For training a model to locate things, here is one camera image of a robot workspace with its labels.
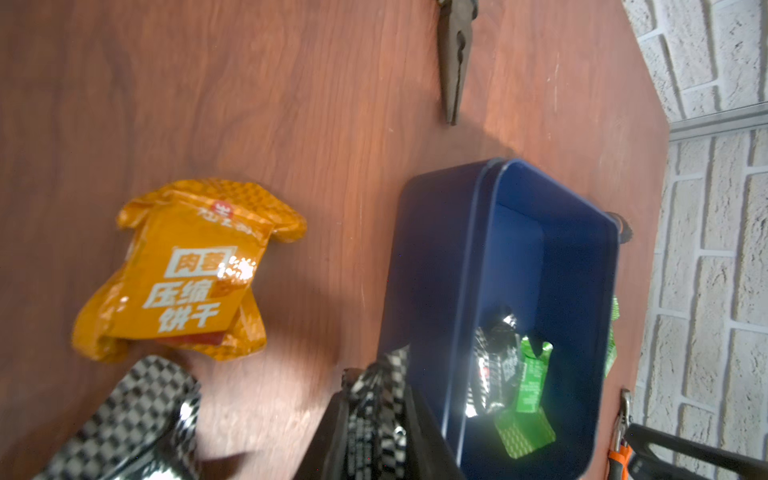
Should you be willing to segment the dark blue storage box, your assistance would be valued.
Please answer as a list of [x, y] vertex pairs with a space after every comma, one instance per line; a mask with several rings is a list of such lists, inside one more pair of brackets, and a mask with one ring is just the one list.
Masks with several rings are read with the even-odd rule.
[[[452, 463], [469, 479], [576, 479], [589, 467], [604, 381], [619, 253], [602, 210], [521, 160], [434, 171], [399, 200], [381, 352], [410, 349]], [[465, 404], [476, 328], [504, 311], [553, 354], [542, 407], [555, 441], [509, 457], [491, 420]]]

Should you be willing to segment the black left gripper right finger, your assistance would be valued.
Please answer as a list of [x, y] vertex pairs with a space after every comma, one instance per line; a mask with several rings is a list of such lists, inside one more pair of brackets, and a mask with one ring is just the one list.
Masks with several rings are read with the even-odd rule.
[[405, 479], [464, 479], [423, 396], [407, 386], [404, 405], [407, 435]]

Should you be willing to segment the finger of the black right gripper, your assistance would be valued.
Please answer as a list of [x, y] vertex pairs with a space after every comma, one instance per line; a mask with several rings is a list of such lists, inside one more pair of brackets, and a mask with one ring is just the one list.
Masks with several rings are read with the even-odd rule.
[[766, 479], [767, 463], [741, 454], [681, 439], [639, 424], [631, 424], [625, 439], [633, 449], [628, 472], [634, 479], [703, 479], [685, 468], [661, 460], [652, 450], [658, 446], [735, 473], [739, 479]]

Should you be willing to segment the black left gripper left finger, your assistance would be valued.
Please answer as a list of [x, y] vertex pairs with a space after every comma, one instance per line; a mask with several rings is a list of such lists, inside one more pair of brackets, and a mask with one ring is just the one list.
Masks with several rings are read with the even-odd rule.
[[346, 454], [349, 402], [346, 393], [336, 392], [328, 403], [318, 428], [294, 475], [295, 480], [347, 479]]

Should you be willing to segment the orange cookie packet front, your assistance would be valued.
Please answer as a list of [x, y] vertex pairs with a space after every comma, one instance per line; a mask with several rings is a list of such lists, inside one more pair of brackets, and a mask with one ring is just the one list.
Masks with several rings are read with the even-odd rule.
[[302, 215], [258, 184], [209, 178], [134, 198], [117, 224], [133, 238], [123, 264], [79, 312], [76, 351], [117, 362], [132, 343], [149, 340], [226, 361], [266, 346], [253, 277], [270, 240], [305, 235]]

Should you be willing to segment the black checkered cookie packet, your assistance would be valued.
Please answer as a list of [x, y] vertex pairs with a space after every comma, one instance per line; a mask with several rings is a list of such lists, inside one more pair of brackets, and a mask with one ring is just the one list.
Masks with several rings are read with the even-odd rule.
[[199, 479], [200, 384], [180, 365], [133, 365], [37, 479]]

